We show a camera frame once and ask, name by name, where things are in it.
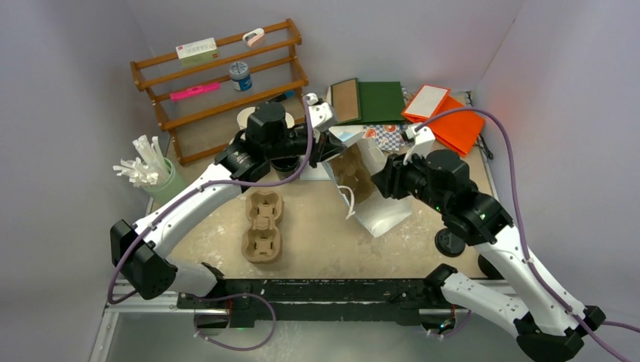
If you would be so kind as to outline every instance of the small box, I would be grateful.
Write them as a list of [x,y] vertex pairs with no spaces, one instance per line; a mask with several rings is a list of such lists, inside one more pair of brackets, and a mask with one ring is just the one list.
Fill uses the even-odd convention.
[[212,62],[220,57],[218,46],[213,38],[176,47],[176,53],[182,66],[197,66]]

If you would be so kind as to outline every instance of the cable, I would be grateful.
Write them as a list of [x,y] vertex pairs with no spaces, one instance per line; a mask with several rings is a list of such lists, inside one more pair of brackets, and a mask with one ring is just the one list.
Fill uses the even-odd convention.
[[461,107],[461,108],[457,108],[457,109],[451,109],[448,110],[446,112],[440,113],[439,115],[433,116],[431,118],[429,118],[428,120],[424,121],[422,124],[420,124],[418,127],[416,127],[416,132],[419,131],[420,129],[422,129],[423,127],[427,126],[429,123],[433,122],[433,121],[437,121],[440,118],[446,117],[448,115],[451,115],[453,113],[458,113],[458,112],[475,112],[478,113],[480,115],[483,115],[489,119],[491,119],[500,129],[500,132],[503,135],[504,138],[504,143],[506,144],[506,153],[509,156],[509,173],[511,176],[511,195],[513,198],[513,207],[515,209],[515,222],[516,225],[518,226],[519,229],[519,236],[520,236],[520,245],[522,247],[522,253],[525,255],[525,260],[527,260],[527,265],[529,265],[529,269],[531,270],[531,274],[534,275],[534,277],[536,278],[536,280],[538,281],[538,283],[540,283],[540,285],[542,286],[542,288],[544,290],[546,290],[547,293],[549,293],[549,295],[551,295],[553,297],[553,299],[555,299],[556,301],[558,301],[558,303],[560,303],[560,305],[562,305],[562,307],[571,314],[571,316],[580,324],[580,326],[591,336],[591,338],[593,338],[594,341],[596,341],[601,347],[603,347],[607,352],[609,352],[611,355],[613,355],[615,358],[617,358],[618,360],[621,360],[622,362],[631,362],[630,359],[624,357],[620,352],[616,351],[613,347],[611,347],[608,343],[606,343],[605,341],[603,341],[602,339],[600,339],[599,337],[597,337],[597,335],[593,332],[593,330],[591,328],[589,328],[589,326],[585,323],[585,321],[582,320],[582,318],[574,313],[574,309],[573,307],[571,307],[571,305],[569,305],[569,303],[567,303],[562,297],[560,297],[560,295],[558,295],[553,288],[551,288],[551,286],[549,286],[544,279],[542,278],[542,276],[540,275],[540,273],[538,272],[536,266],[532,263],[531,261],[531,254],[529,253],[529,246],[527,244],[527,239],[525,237],[525,226],[524,223],[522,222],[522,215],[520,213],[520,203],[518,202],[518,192],[516,190],[515,187],[515,165],[514,165],[514,158],[513,158],[513,148],[511,146],[511,140],[509,139],[509,135],[506,133],[506,129],[504,127],[504,125],[502,123],[500,123],[500,121],[498,121],[498,119],[492,115],[490,112],[487,112],[485,110],[482,109],[476,109],[473,107]]
[[626,330],[632,330],[633,332],[640,333],[640,328],[636,326],[632,326],[631,324],[621,323],[621,322],[613,322],[613,321],[604,321],[602,323],[603,326],[612,326],[612,327],[620,327]]
[[262,347],[263,345],[265,345],[270,339],[271,337],[273,337],[273,333],[275,332],[275,310],[273,309],[273,305],[269,304],[269,302],[266,301],[266,299],[264,299],[261,296],[258,296],[256,294],[251,294],[251,293],[240,293],[240,294],[232,294],[230,296],[222,296],[220,298],[198,298],[201,302],[220,302],[223,300],[229,300],[229,299],[234,299],[234,298],[239,298],[239,297],[251,297],[251,298],[255,298],[260,300],[262,303],[264,303],[264,305],[266,305],[266,307],[269,309],[269,312],[271,312],[271,318],[273,320],[273,323],[271,324],[271,330],[269,331],[269,334],[266,336],[266,338],[258,343],[257,345],[252,345],[251,347],[235,347],[234,345],[227,345],[225,343],[222,342],[218,342],[214,339],[209,338],[208,336],[205,336],[204,334],[202,334],[202,332],[200,332],[200,330],[198,329],[198,318],[200,317],[200,315],[195,315],[193,317],[193,328],[195,329],[195,335],[193,335],[194,337],[200,337],[202,339],[204,339],[207,342],[211,342],[217,346],[220,346],[222,348],[226,348],[226,349],[230,349],[232,351],[253,351],[254,349],[258,349],[260,347]]
[[482,133],[478,135],[478,141],[475,142],[475,146],[478,146],[480,151],[482,151],[482,153],[485,154],[487,159],[489,160],[494,159],[494,153],[487,146],[487,142],[485,141],[485,138],[482,136]]
[[471,319],[471,311],[470,310],[466,313],[466,315],[464,316],[464,319],[462,319],[462,321],[460,322],[460,325],[456,325],[454,330],[452,330],[451,332],[445,334],[445,338],[452,337],[452,336],[454,336],[454,334],[460,332],[460,330],[467,324],[467,322],[469,322],[469,319]]
[[426,336],[427,337],[433,337],[433,338],[437,338],[440,339],[441,341],[445,338],[449,338],[452,337],[453,335],[455,335],[456,333],[460,332],[460,330],[467,324],[467,322],[469,322],[469,319],[471,319],[471,310],[468,310],[467,313],[464,316],[464,319],[462,319],[462,321],[460,322],[460,324],[457,324],[456,327],[453,328],[453,330],[447,334],[437,334],[437,333],[432,333],[431,330],[426,330]]
[[[289,183],[291,181],[293,181],[294,179],[296,179],[303,171],[304,167],[309,163],[309,158],[311,157],[311,148],[313,145],[313,125],[311,124],[311,116],[309,114],[309,104],[307,103],[307,99],[306,97],[303,97],[304,100],[304,114],[306,116],[306,150],[304,152],[304,157],[302,159],[302,161],[300,162],[300,166],[297,168],[297,170],[290,175],[289,177],[287,177],[286,179],[280,180],[280,181],[275,181],[272,183],[249,183],[246,181],[239,181],[236,179],[220,179],[220,180],[216,180],[216,181],[208,181],[206,183],[203,183],[201,185],[201,187],[207,188],[210,186],[215,186],[215,185],[236,185],[236,186],[244,186],[244,187],[274,187],[274,186],[280,186],[280,185],[284,185],[285,183]],[[187,192],[185,195],[182,195],[180,198],[178,198],[176,201],[174,201],[172,204],[169,204],[167,206],[167,208],[162,211],[151,223],[149,226],[147,226],[136,238],[135,240],[131,243],[131,245],[129,245],[129,248],[127,248],[127,250],[125,251],[124,254],[122,254],[122,257],[120,258],[120,260],[118,261],[118,264],[116,264],[115,266],[115,271],[113,272],[113,275],[111,276],[111,280],[109,281],[109,289],[107,290],[107,294],[106,294],[106,299],[109,302],[109,304],[118,304],[118,303],[122,303],[125,300],[131,298],[132,296],[134,296],[136,294],[136,291],[133,290],[130,293],[126,294],[125,296],[123,296],[120,299],[114,299],[113,298],[113,288],[115,287],[115,282],[118,280],[118,275],[120,274],[120,271],[122,270],[122,266],[124,266],[125,262],[129,259],[129,256],[131,256],[131,254],[134,252],[136,246],[152,231],[152,227],[155,228],[155,226],[161,222],[165,217],[167,217],[173,210],[175,210],[178,206],[180,206],[182,203],[184,203],[184,201],[189,200],[193,195],[199,193],[200,191],[198,189],[193,189],[189,192]]]

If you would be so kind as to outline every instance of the blue jar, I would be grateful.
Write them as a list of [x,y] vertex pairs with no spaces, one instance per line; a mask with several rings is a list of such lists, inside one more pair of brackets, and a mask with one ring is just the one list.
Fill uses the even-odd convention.
[[249,66],[245,62],[231,63],[229,67],[229,77],[233,82],[233,89],[236,91],[246,91],[251,88],[251,74]]

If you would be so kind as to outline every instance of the wooden shelf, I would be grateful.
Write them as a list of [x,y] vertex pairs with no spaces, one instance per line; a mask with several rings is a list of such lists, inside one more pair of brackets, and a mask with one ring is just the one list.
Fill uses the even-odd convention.
[[[176,154],[178,157],[178,161],[180,164],[184,165],[189,162],[197,161],[201,158],[208,157],[210,155],[215,155],[218,152],[222,151],[226,144],[216,146],[211,149],[204,150],[202,152],[195,153],[194,155],[183,156],[182,150],[180,148],[180,142],[177,138],[176,128],[184,126],[186,124],[191,124],[196,121],[200,121],[204,118],[211,117],[212,115],[219,114],[221,112],[226,112],[231,109],[236,109],[242,106],[246,106],[251,103],[255,103],[260,100],[265,100],[268,98],[275,97],[279,94],[282,94],[286,91],[295,91],[296,95],[300,99],[302,103],[302,87],[308,85],[309,80],[306,77],[306,73],[304,69],[300,65],[300,61],[296,56],[296,45],[302,44],[302,37],[300,36],[300,32],[296,27],[295,23],[291,19],[286,19],[286,21],[282,23],[273,24],[270,26],[263,27],[265,33],[276,32],[279,30],[286,29],[288,31],[289,37],[284,41],[279,41],[273,44],[265,45],[261,48],[252,49],[250,51],[245,51],[240,54],[230,55],[228,57],[222,57],[219,60],[215,60],[210,63],[201,64],[199,66],[193,66],[191,68],[182,69],[177,72],[172,72],[167,75],[163,75],[157,78],[145,79],[141,69],[149,68],[151,66],[158,66],[163,63],[171,62],[173,60],[177,60],[178,56],[176,52],[168,53],[161,55],[159,57],[154,57],[148,60],[142,60],[140,62],[131,62],[131,75],[134,80],[134,84],[136,85],[139,91],[145,91],[151,100],[155,116],[158,120],[158,126],[162,130],[166,130],[169,132],[171,136],[171,142],[176,149]],[[220,48],[224,45],[236,43],[242,41],[242,36],[244,33],[232,35],[227,38],[216,39],[216,45]],[[225,66],[226,64],[233,63],[239,60],[243,60],[249,57],[254,57],[259,54],[268,53],[270,51],[274,51],[280,48],[288,48],[288,56],[283,57],[278,60],[273,60],[268,63],[259,64],[256,66],[252,66],[250,68],[251,74],[255,74],[258,72],[265,71],[267,69],[271,69],[277,66],[282,66],[289,63],[291,67],[291,75],[292,81],[287,84],[279,85],[278,87],[271,88],[269,90],[264,90],[256,94],[248,95],[246,97],[242,97],[237,100],[233,100],[227,103],[221,103],[215,105],[209,109],[202,110],[200,112],[193,113],[191,115],[186,115],[176,119],[170,119],[165,108],[162,106],[162,102],[169,100],[171,98],[170,93],[159,94],[156,95],[153,91],[152,87],[163,84],[169,81],[174,81],[177,79],[184,78],[189,75],[196,74],[198,72],[203,72],[208,69],[213,69],[219,66]],[[175,91],[184,91],[188,88],[195,87],[198,85],[205,85],[215,82],[223,83],[225,81],[229,81],[229,75],[224,75],[218,78],[209,79],[207,81],[202,81],[196,84],[192,84],[188,87],[181,88]]]

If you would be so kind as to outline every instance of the patterned paper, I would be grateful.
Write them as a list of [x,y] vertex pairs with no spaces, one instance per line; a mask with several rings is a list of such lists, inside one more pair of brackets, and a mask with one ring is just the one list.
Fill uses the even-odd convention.
[[397,152],[405,145],[402,139],[402,131],[407,128],[405,124],[385,124],[365,127],[365,138],[375,139],[378,147],[383,151]]

